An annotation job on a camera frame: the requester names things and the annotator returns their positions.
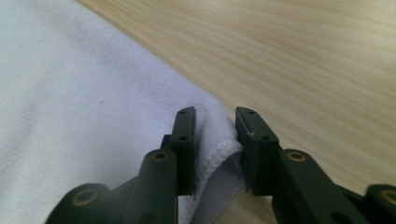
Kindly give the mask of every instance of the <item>wood grain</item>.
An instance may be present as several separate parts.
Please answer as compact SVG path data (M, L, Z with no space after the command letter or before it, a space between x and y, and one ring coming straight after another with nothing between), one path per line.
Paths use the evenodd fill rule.
M363 193L396 185L396 2L79 0L222 101L258 111L282 147ZM241 192L218 223L276 223Z

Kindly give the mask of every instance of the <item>white towel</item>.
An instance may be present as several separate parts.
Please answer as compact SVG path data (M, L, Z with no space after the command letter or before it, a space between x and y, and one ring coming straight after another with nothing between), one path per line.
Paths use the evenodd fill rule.
M74 1L0 1L0 223L43 223L70 189L136 176L187 106L199 182L179 223L210 223L243 182L223 163L241 150L223 105Z

